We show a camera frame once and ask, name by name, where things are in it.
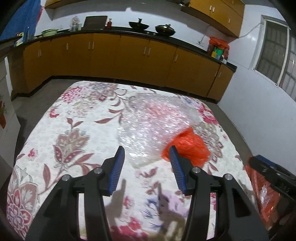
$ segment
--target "ceiling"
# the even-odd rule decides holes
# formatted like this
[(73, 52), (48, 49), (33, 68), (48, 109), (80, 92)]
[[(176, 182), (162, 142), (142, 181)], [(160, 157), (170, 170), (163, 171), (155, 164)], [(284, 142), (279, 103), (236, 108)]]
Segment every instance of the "ceiling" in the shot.
[(274, 7), (274, 5), (269, 0), (242, 0), (242, 2), (244, 2), (244, 4)]

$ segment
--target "black pot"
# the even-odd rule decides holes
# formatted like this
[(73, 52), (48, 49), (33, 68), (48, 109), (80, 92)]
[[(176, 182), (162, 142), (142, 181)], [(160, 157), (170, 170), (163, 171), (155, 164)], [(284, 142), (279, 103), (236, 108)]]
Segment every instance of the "black pot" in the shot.
[(139, 22), (128, 22), (128, 23), (132, 28), (137, 29), (137, 30), (144, 30), (149, 27), (149, 25), (142, 24), (141, 21), (142, 21), (142, 19), (139, 18)]
[(155, 27), (155, 30), (159, 34), (163, 34), (166, 36), (172, 36), (173, 34), (175, 34), (175, 30), (173, 28), (171, 28), (170, 24), (158, 25)]

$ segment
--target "metal screw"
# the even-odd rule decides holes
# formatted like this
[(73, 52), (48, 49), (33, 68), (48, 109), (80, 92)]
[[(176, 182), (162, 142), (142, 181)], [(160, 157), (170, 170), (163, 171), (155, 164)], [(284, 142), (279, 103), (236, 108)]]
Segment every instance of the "metal screw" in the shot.
[(227, 173), (224, 177), (226, 180), (231, 180), (233, 178), (233, 176), (229, 173)]
[(194, 173), (200, 173), (200, 168), (199, 167), (194, 167), (194, 168), (192, 168), (192, 171)]
[(95, 173), (95, 174), (100, 174), (102, 171), (103, 171), (103, 169), (100, 168), (100, 167), (96, 167), (96, 168), (94, 169), (94, 173)]
[(68, 181), (69, 179), (70, 179), (70, 175), (68, 175), (68, 174), (62, 176), (63, 181)]

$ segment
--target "blue cloth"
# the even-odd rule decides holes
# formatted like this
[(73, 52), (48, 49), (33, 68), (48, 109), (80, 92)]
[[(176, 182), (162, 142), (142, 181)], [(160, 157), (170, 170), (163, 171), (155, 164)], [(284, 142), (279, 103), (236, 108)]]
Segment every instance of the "blue cloth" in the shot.
[(37, 18), (41, 9), (40, 0), (27, 0), (13, 15), (0, 36), (0, 40), (15, 37), (17, 33), (24, 32), (27, 36), (34, 35)]

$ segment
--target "bubble wrap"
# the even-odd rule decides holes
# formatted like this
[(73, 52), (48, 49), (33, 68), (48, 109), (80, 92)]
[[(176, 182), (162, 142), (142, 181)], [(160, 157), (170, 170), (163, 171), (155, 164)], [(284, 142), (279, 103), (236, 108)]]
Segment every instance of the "bubble wrap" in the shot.
[(120, 144), (134, 168), (161, 159), (161, 152), (199, 116), (178, 97), (139, 93), (126, 108), (119, 127)]

